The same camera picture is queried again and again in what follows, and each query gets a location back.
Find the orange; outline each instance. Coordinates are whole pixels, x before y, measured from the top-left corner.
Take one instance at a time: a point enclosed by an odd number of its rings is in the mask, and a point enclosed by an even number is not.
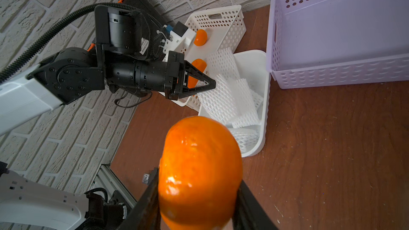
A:
[[[206,62],[204,60],[202,60],[202,59],[195,59],[192,62],[192,65],[195,68],[197,68],[198,70],[200,70],[201,72],[203,72],[207,67]],[[193,77],[189,76],[189,79],[187,80],[187,87],[188,88],[194,88],[196,86],[197,82],[198,82],[198,80],[196,78],[193,78]]]
[[[202,46],[206,43],[207,41],[207,32],[205,30],[198,30],[196,31],[196,39],[194,41],[194,44],[197,46]]]
[[[159,166],[159,208],[171,230],[222,229],[232,217],[243,178],[230,131],[202,116],[168,131]]]

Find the wooden table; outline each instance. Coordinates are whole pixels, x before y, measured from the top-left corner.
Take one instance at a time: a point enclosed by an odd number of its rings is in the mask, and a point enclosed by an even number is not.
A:
[[[236,52],[265,51],[269,6],[244,13]],[[138,106],[111,165],[138,199],[167,130],[197,112],[161,95]],[[409,228],[409,82],[281,90],[243,179],[280,229]]]

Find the white plastic basket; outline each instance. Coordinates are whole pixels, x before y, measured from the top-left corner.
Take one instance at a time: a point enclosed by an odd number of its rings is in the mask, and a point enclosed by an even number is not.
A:
[[[241,5],[194,12],[189,16],[185,25],[194,31],[205,30],[207,42],[202,46],[193,44],[188,49],[181,45],[175,51],[184,53],[184,59],[190,63],[195,59],[205,60],[208,54],[226,47],[230,47],[234,52],[246,32],[243,19]],[[199,111],[200,101],[197,96],[190,96],[175,102],[180,106],[187,105]]]
[[[235,53],[234,59],[236,60],[240,78],[245,78],[250,89],[263,97],[263,104],[257,110],[260,124],[240,128],[255,130],[258,133],[257,143],[253,147],[246,147],[246,152],[241,154],[242,157],[253,156],[263,149],[265,143],[271,75],[265,69],[266,54],[261,50],[249,50],[242,53]],[[199,109],[198,115],[209,117],[209,114],[202,106]]]
[[[267,70],[282,89],[409,80],[408,0],[271,0]]]

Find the foam netting sleeve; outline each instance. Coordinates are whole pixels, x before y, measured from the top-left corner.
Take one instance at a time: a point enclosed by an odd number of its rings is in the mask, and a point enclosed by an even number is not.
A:
[[[213,75],[220,73],[226,80],[240,78],[230,47],[209,54],[207,56],[207,67],[210,73]]]
[[[238,117],[236,99],[231,86],[221,74],[217,74],[214,79],[216,88],[198,93],[197,96],[212,119],[227,125]]]
[[[253,101],[252,90],[245,78],[229,82],[236,99],[239,111],[238,117],[232,120],[233,128],[241,128],[249,125],[259,125],[256,107]]]
[[[229,131],[237,141],[241,153],[251,150],[257,144],[258,133],[255,130],[237,128],[229,129]]]
[[[260,105],[263,103],[263,97],[260,96],[258,93],[256,93],[253,90],[250,90],[253,96],[253,102],[254,102],[254,106],[256,108],[256,110],[258,110],[258,108],[260,107]]]

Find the lavender plastic basket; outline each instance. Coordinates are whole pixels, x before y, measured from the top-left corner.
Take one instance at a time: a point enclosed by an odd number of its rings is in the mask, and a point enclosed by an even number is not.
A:
[[[282,89],[409,80],[409,0],[271,0],[267,70]]]

